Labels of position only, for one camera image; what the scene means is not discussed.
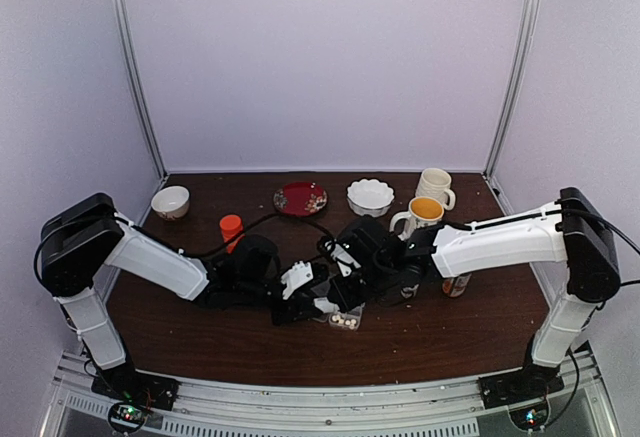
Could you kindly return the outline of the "clear plastic pill organizer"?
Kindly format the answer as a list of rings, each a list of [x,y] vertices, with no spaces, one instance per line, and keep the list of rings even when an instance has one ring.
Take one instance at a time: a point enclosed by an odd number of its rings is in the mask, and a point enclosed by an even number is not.
[[[348,312],[336,310],[314,318],[319,323],[327,323],[330,327],[342,330],[356,331],[361,324],[365,305],[357,306]]]

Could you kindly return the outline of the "orange pill bottle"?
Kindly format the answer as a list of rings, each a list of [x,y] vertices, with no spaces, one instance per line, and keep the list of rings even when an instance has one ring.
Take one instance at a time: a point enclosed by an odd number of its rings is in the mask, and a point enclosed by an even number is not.
[[[225,243],[225,250],[231,254],[238,241],[243,237],[244,226],[242,218],[236,214],[227,214],[220,219],[219,229]]]

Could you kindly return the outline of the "white pill bottle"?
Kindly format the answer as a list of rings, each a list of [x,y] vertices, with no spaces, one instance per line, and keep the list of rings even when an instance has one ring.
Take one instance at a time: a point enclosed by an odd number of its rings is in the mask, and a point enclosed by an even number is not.
[[[327,297],[317,297],[313,301],[314,306],[319,309],[323,314],[329,314],[336,312],[337,306],[328,300]]]

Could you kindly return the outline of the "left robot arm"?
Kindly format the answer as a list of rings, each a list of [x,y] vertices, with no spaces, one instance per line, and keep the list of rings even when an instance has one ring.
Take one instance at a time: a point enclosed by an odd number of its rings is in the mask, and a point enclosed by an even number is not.
[[[319,318],[336,310],[326,269],[297,262],[283,270],[277,246],[261,235],[238,232],[234,249],[188,254],[153,238],[116,211],[110,196],[96,193],[50,219],[41,230],[33,270],[70,318],[96,373],[123,401],[148,388],[124,340],[94,289],[104,266],[132,273],[204,308],[267,306],[276,325]]]

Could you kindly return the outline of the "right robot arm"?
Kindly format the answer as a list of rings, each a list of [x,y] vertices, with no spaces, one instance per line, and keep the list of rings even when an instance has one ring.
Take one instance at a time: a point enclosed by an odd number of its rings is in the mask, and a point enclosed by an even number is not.
[[[620,290],[612,227],[577,188],[558,200],[512,216],[468,224],[447,223],[444,208],[416,197],[388,227],[370,216],[347,226],[319,247],[356,281],[336,291],[343,310],[370,295],[398,287],[411,293],[422,279],[454,282],[486,269],[531,262],[563,262],[563,292],[528,345],[522,369],[513,376],[519,397],[530,399],[558,372],[566,352],[596,308]]]

